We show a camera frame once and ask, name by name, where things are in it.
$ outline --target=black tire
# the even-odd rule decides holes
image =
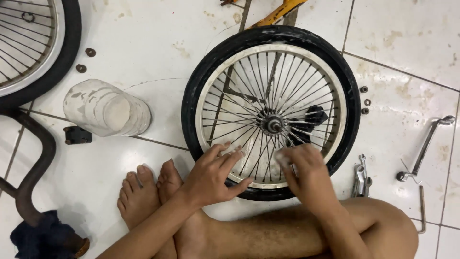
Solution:
[[[193,159],[198,160],[203,151],[198,142],[195,128],[196,105],[205,82],[225,60],[250,47],[271,42],[284,42],[311,51],[323,59],[334,71],[342,84],[346,98],[347,121],[345,131],[337,148],[327,163],[332,175],[343,163],[353,146],[358,133],[361,102],[355,77],[345,59],[323,38],[292,26],[270,25],[245,30],[217,45],[209,52],[193,71],[182,99],[182,131]],[[236,182],[227,179],[225,185],[234,186]],[[238,197],[247,200],[274,201],[293,198],[289,187],[278,189],[248,188]]]
[[[0,109],[17,108],[56,86],[72,67],[80,47],[81,12],[78,0],[63,0],[65,35],[61,52],[51,68],[27,87],[0,97]]]

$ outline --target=nut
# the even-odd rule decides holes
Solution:
[[[77,66],[75,66],[75,68],[76,68],[77,71],[80,72],[80,73],[85,73],[85,72],[86,72],[86,66],[85,66],[85,65],[80,65],[80,64],[78,64]]]
[[[90,47],[87,48],[87,49],[85,50],[85,52],[86,52],[86,54],[88,55],[88,57],[91,57],[91,58],[92,58],[92,57],[96,56],[96,51],[95,51],[94,49],[90,48]]]

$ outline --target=hand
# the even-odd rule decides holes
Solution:
[[[252,182],[250,178],[228,188],[225,185],[230,170],[244,157],[241,147],[220,156],[220,152],[228,149],[230,142],[214,144],[195,163],[187,181],[181,187],[200,208],[229,201],[244,192]]]
[[[310,144],[303,144],[283,148],[280,153],[297,169],[298,177],[291,166],[282,165],[289,188],[313,215],[318,218],[326,217],[333,213],[337,206],[341,206],[319,150]]]

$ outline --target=white tile floor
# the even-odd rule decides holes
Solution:
[[[262,19],[281,0],[252,0],[246,27]],[[81,0],[83,39],[74,70],[33,104],[32,117],[57,140],[53,164],[37,185],[33,201],[41,211],[57,209],[61,220],[92,247],[94,258],[127,229],[115,201],[126,172],[145,163],[155,173],[173,158],[183,176],[194,162],[188,151],[130,137],[100,138],[68,146],[62,128],[62,100],[68,89],[89,78],[107,81],[148,103],[154,122],[145,139],[186,148],[180,105],[187,79],[202,57],[238,32],[243,9],[221,7],[219,1]],[[394,179],[413,166],[432,118],[458,115],[460,74],[460,8],[457,1],[434,0],[309,0],[299,8],[296,26],[311,30],[338,50],[353,70],[359,86],[369,92],[370,114],[362,116],[356,142],[332,181],[341,199],[350,196],[353,165],[367,155],[373,177],[372,196],[390,202],[411,217],[418,228],[418,187],[409,179]],[[86,47],[97,51],[84,55]],[[18,185],[41,153],[41,144],[21,126],[0,117],[0,176]],[[441,126],[425,157],[420,176],[425,187],[426,233],[420,235],[417,259],[452,259],[460,252],[460,123]],[[13,150],[17,147],[14,159]],[[296,199],[254,202],[234,199],[205,208],[221,220],[233,220],[296,204]],[[14,201],[0,197],[0,258],[13,258],[9,234],[22,220]]]

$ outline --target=wheel rim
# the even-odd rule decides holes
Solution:
[[[210,75],[195,125],[203,151],[213,142],[243,147],[245,157],[229,179],[252,177],[250,187],[273,189],[287,186],[274,162],[275,150],[310,138],[327,163],[342,139],[346,117],[345,94],[326,62],[303,48],[271,43],[235,54]]]
[[[65,35],[62,0],[3,0],[0,4],[0,97],[42,77]]]

